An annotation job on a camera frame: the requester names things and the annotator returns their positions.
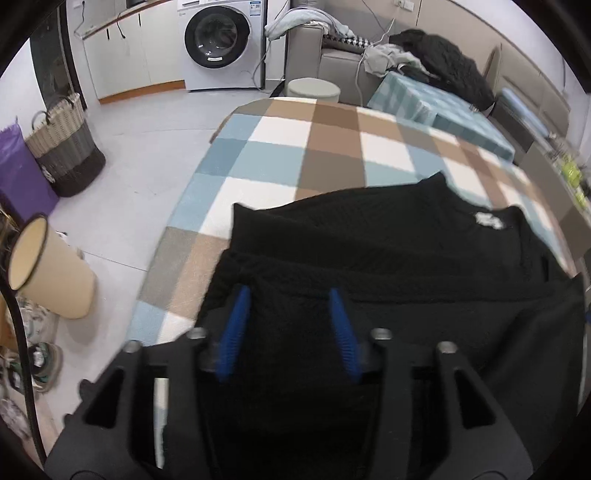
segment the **gray floor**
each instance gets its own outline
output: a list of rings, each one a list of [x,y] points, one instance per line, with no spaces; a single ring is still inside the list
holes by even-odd
[[[45,394],[57,430],[79,403],[82,378],[95,380],[121,347],[135,298],[160,235],[221,121],[264,98],[256,90],[175,91],[88,112],[107,165],[84,192],[61,199],[51,226],[86,253],[98,277],[95,305],[82,320],[60,320],[64,365]]]

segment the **silver bolt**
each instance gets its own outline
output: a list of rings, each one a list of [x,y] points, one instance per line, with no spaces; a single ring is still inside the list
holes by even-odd
[[[387,328],[374,328],[371,331],[371,336],[375,340],[392,340],[392,332]]]
[[[437,344],[437,349],[441,353],[456,353],[457,345],[453,342],[439,342]]]
[[[123,347],[123,351],[125,353],[135,353],[137,352],[140,348],[142,348],[142,342],[140,342],[139,340],[130,340],[129,342],[127,342],[124,347]]]
[[[198,340],[207,336],[207,330],[203,327],[195,327],[187,332],[187,338],[191,340]]]

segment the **washing machine door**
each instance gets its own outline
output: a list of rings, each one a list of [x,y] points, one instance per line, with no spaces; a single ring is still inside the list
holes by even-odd
[[[240,12],[219,5],[207,7],[189,21],[185,47],[196,63],[219,69],[242,54],[250,34],[248,20]]]

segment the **washing machine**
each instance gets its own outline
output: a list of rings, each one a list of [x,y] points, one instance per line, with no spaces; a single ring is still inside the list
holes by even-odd
[[[178,0],[186,89],[263,87],[266,19],[266,0]]]

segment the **small table covered with cloth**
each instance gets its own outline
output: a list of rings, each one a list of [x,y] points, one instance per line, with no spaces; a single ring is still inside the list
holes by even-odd
[[[312,99],[274,98],[237,108],[220,126],[154,254],[128,331],[144,345],[191,328],[212,272],[228,247],[232,205],[265,209],[351,187],[416,183],[442,171],[466,200],[517,204],[574,274],[562,232],[519,168],[481,147],[387,113]],[[160,428],[165,381],[155,403]]]
[[[480,112],[458,96],[389,72],[368,107],[446,131],[512,161],[515,149]]]

